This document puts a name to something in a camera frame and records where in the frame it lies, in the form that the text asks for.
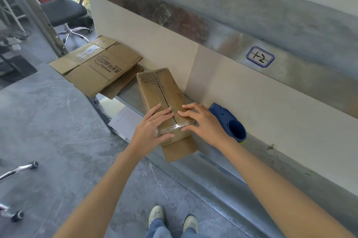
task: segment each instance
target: forearm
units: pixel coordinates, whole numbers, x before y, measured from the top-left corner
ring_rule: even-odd
[[[74,210],[54,238],[102,238],[117,206],[123,188],[141,159],[130,145]]]
[[[218,148],[239,171],[287,238],[354,237],[320,206],[234,139],[228,139]]]

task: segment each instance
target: white sneaker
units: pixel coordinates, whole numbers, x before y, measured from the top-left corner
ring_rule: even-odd
[[[164,219],[165,219],[165,215],[164,215],[164,209],[162,206],[154,206],[153,209],[151,210],[150,212],[150,215],[149,215],[149,227],[150,227],[150,224],[153,222],[154,219],[156,218],[161,218],[163,219],[163,222],[164,222]]]
[[[193,216],[193,215],[189,215],[185,222],[184,222],[184,227],[183,227],[183,233],[186,231],[187,228],[193,228],[197,233],[199,233],[199,222],[198,219]]]

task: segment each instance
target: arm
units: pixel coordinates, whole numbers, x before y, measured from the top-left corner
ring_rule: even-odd
[[[220,150],[239,171],[245,182],[287,238],[354,236],[320,206],[281,177],[278,173],[229,137],[216,117],[203,105],[184,105],[193,111],[178,112],[199,122],[191,130]]]
[[[102,238],[117,206],[123,188],[138,162],[161,142],[174,134],[156,136],[155,128],[173,116],[171,107],[155,113],[153,107],[138,124],[132,141],[111,168],[78,205],[54,238]]]

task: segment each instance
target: jeans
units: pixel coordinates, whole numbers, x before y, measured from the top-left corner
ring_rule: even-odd
[[[170,231],[164,225],[161,218],[156,218],[150,224],[150,228],[145,238],[172,238]],[[201,235],[195,232],[192,228],[187,228],[180,238],[209,238],[208,236]]]

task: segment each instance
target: black floor mat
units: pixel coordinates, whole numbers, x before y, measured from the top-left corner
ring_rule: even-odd
[[[0,90],[37,72],[37,69],[35,69],[21,55],[16,55],[7,60],[13,64],[17,70],[11,71],[12,68],[0,59]]]

